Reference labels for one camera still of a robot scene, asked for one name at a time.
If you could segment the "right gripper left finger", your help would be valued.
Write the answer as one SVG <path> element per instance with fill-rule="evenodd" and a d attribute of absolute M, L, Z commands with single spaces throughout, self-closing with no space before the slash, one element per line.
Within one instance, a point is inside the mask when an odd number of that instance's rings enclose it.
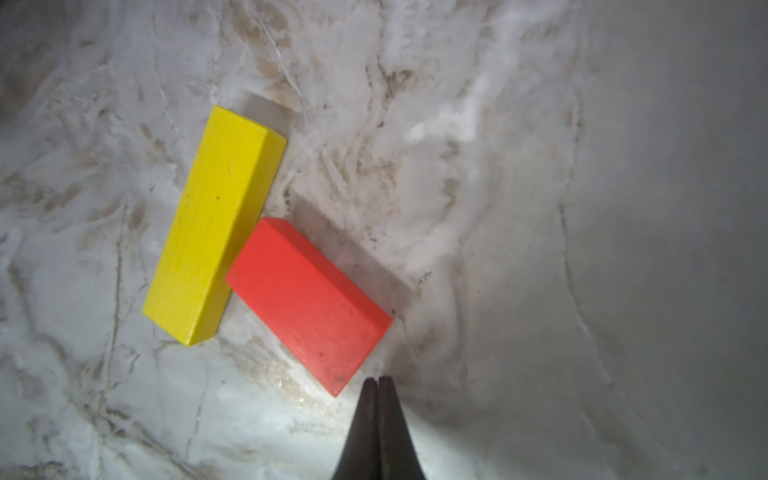
<path fill-rule="evenodd" d="M 378 418 L 378 383 L 369 377 L 363 383 L 333 480 L 380 478 Z"/>

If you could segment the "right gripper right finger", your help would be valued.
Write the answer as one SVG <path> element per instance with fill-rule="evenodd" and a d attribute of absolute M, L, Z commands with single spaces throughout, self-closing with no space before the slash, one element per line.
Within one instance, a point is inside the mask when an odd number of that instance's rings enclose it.
<path fill-rule="evenodd" d="M 377 429 L 381 478 L 425 480 L 394 380 L 389 376 L 378 380 Z"/>

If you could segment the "red block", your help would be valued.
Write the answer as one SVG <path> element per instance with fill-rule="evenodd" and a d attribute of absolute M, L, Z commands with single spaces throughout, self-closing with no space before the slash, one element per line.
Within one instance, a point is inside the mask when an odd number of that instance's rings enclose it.
<path fill-rule="evenodd" d="M 258 222 L 226 281 L 334 397 L 392 324 L 388 313 L 285 219 Z"/>

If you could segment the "yellow long block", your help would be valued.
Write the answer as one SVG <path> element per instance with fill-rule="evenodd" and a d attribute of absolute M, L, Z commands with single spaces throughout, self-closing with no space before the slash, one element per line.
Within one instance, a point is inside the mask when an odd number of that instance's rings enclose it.
<path fill-rule="evenodd" d="M 213 338 L 232 289 L 226 275 L 255 228 L 286 139 L 213 108 L 143 313 L 184 346 Z"/>

